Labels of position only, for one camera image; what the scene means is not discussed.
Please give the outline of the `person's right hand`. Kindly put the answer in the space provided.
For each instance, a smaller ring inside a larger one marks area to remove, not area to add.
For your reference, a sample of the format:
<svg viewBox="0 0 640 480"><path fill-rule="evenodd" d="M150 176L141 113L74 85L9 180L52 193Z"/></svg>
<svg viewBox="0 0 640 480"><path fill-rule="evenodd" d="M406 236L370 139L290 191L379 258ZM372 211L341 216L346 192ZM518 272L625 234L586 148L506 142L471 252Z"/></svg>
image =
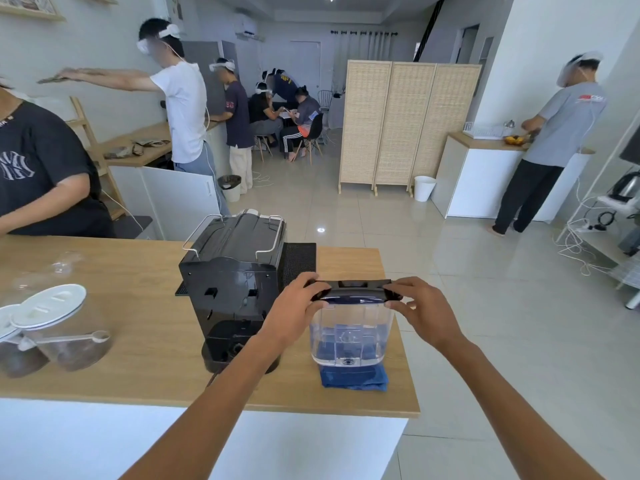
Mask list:
<svg viewBox="0 0 640 480"><path fill-rule="evenodd" d="M444 356L470 344L449 302L438 288L410 276L386 284L384 289L413 301L413 314L402 315L421 339Z"/></svg>

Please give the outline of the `clear water tank black lid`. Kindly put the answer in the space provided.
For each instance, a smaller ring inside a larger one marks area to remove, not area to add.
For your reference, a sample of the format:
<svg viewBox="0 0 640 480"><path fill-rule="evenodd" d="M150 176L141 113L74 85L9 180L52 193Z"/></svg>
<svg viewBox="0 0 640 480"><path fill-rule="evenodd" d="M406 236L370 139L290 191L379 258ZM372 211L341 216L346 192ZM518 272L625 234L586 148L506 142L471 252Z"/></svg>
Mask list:
<svg viewBox="0 0 640 480"><path fill-rule="evenodd" d="M368 367L385 357L394 311L389 301L403 296L387 286L391 280L327 281L329 289L312 300L322 301L309 325L310 351L324 367Z"/></svg>

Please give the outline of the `person's left forearm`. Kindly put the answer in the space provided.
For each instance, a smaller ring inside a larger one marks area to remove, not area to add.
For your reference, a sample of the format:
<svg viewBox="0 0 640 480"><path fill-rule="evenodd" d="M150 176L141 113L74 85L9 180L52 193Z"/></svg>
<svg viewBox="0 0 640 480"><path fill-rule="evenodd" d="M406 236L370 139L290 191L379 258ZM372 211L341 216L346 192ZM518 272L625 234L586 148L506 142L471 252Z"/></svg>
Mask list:
<svg viewBox="0 0 640 480"><path fill-rule="evenodd" d="M308 327L302 315L272 317L180 418L119 480L208 480L268 368Z"/></svg>

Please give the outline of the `white cabinet with wooden top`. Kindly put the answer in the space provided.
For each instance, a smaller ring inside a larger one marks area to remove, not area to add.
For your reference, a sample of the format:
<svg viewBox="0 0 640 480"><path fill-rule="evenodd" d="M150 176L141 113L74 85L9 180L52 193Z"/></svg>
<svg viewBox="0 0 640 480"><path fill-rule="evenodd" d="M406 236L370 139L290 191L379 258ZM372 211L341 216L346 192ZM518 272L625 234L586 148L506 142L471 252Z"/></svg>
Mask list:
<svg viewBox="0 0 640 480"><path fill-rule="evenodd" d="M527 147L449 133L431 193L442 217L495 219Z"/></svg>

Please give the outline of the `waste bin with black bag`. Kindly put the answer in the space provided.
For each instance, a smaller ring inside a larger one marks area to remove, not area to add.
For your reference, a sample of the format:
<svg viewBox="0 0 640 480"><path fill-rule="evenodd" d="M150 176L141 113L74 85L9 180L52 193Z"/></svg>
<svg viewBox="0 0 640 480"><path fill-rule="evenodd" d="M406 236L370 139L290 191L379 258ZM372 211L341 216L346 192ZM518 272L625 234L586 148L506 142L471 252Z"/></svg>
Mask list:
<svg viewBox="0 0 640 480"><path fill-rule="evenodd" d="M224 175L218 177L218 185L228 203L239 201L241 197L242 178L238 175Z"/></svg>

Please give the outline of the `black chair with wooden legs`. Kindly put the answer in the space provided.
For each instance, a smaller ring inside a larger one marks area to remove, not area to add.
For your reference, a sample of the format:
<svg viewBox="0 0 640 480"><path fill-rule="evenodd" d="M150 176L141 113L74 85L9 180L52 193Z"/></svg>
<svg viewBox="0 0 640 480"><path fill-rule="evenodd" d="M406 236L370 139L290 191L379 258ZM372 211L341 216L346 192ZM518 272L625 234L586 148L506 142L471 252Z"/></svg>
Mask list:
<svg viewBox="0 0 640 480"><path fill-rule="evenodd" d="M264 153L273 155L271 149L276 146L277 139L273 134L267 134L265 132L254 131L254 146L260 153L260 160L264 162Z"/></svg>
<svg viewBox="0 0 640 480"><path fill-rule="evenodd" d="M318 140L323 133L323 113L319 113L312 120L312 124L310 126L309 134L307 137L302 138L300 144L298 145L296 152L294 154L293 160L295 160L299 153L300 149L304 147L309 155L309 162L312 164L312 154L313 151L316 150L320 156L323 156L323 151L319 146Z"/></svg>

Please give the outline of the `wooden counter with white doors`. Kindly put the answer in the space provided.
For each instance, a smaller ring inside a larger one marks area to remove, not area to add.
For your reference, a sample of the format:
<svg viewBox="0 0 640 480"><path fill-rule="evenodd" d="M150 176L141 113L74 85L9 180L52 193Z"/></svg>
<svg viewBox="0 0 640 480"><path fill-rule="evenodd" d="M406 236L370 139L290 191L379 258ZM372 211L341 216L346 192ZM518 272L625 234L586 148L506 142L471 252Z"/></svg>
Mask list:
<svg viewBox="0 0 640 480"><path fill-rule="evenodd" d="M151 218L148 233L167 241L184 241L197 225L205 226L220 209L212 177L160 168L171 163L172 143L168 124L156 123L100 143L103 153L128 146L137 139L168 139L167 146L146 149L141 157L107 160L121 193L127 215L141 223Z"/></svg>

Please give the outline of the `white dish rack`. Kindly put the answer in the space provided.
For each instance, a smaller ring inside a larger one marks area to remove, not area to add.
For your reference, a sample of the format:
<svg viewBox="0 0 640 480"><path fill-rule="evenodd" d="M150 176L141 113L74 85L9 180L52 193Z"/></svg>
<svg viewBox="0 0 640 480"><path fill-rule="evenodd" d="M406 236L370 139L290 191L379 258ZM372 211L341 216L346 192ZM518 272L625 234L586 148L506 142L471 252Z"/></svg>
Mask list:
<svg viewBox="0 0 640 480"><path fill-rule="evenodd" d="M477 123L468 121L465 123L462 133L473 139L497 141L512 136L514 130L514 120L508 120L503 123Z"/></svg>

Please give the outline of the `white metal rack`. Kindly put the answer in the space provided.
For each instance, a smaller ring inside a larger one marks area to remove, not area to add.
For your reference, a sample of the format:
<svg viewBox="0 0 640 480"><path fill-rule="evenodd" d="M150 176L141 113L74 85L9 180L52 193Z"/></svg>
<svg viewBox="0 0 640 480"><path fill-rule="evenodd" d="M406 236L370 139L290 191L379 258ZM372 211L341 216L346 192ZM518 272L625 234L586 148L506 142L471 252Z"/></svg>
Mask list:
<svg viewBox="0 0 640 480"><path fill-rule="evenodd" d="M635 290L625 304L629 310L640 308L640 196L622 204L607 193L620 177L633 171L640 171L640 110L587 190L577 193L577 207L555 238L558 254L578 261L583 275L601 272L615 279L618 289ZM585 223L607 226L607 231L574 232Z"/></svg>

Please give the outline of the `white door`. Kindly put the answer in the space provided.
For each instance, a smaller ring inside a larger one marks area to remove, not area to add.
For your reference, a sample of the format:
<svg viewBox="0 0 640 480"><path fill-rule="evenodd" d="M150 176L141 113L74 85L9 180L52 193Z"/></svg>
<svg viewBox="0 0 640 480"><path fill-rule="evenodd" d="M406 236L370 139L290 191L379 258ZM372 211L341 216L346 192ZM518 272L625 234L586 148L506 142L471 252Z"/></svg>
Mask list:
<svg viewBox="0 0 640 480"><path fill-rule="evenodd" d="M321 43L290 41L287 71L298 86L306 86L311 94L321 88Z"/></svg>

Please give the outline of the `light grey curtains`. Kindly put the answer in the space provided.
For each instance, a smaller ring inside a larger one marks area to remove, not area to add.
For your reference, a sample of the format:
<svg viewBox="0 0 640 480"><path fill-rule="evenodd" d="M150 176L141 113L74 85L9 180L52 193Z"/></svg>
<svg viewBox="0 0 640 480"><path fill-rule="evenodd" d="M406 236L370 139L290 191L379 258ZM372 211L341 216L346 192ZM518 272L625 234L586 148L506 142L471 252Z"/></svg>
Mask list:
<svg viewBox="0 0 640 480"><path fill-rule="evenodd" d="M343 126L346 99L348 61L389 61L398 33L379 29L332 29L333 69L328 129L340 129Z"/></svg>

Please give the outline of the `clear plastic container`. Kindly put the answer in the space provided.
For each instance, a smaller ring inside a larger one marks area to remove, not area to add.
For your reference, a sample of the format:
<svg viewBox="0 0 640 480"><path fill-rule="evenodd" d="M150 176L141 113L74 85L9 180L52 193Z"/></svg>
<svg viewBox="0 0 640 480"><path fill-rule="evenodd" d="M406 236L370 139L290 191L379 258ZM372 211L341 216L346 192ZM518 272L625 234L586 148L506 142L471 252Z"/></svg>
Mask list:
<svg viewBox="0 0 640 480"><path fill-rule="evenodd" d="M11 281L10 295L13 298L26 298L49 288L74 282L74 272L84 256L75 251L60 254L51 264L37 271L20 272Z"/></svg>

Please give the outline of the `wooden ladder shelf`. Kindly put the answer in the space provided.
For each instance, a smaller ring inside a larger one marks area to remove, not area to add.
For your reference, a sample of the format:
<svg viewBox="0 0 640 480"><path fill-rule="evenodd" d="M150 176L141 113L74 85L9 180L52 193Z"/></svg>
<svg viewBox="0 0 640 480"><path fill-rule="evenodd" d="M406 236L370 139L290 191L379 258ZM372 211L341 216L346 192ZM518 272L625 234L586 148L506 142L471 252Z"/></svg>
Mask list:
<svg viewBox="0 0 640 480"><path fill-rule="evenodd" d="M104 158L104 154L95 137L92 126L86 117L82 104L76 96L69 96L69 100L75 112L75 116L73 119L66 121L66 123L69 128L75 131L85 144L84 147L89 156L91 156L100 177L102 186L100 199L108 208L111 219L116 221L127 215L127 210L123 206L121 193L117 187L113 174L108 167L107 160Z"/></svg>

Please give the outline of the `white air conditioner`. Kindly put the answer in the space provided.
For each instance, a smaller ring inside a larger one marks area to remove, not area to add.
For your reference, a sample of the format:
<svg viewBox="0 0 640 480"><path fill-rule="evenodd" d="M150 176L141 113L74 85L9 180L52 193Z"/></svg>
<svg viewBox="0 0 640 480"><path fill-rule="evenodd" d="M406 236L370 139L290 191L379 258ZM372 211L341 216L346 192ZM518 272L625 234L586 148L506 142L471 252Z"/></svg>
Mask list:
<svg viewBox="0 0 640 480"><path fill-rule="evenodd" d="M234 30L237 36L257 39L259 37L257 23L244 13L234 14Z"/></svg>

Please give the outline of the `wooden wall shelf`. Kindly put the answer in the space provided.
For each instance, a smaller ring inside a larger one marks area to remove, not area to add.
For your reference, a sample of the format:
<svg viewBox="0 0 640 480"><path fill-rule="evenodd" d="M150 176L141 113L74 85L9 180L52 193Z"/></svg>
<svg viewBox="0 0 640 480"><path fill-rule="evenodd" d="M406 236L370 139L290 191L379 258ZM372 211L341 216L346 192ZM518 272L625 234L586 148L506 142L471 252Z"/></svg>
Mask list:
<svg viewBox="0 0 640 480"><path fill-rule="evenodd" d="M0 14L65 22L51 0L0 0Z"/></svg>

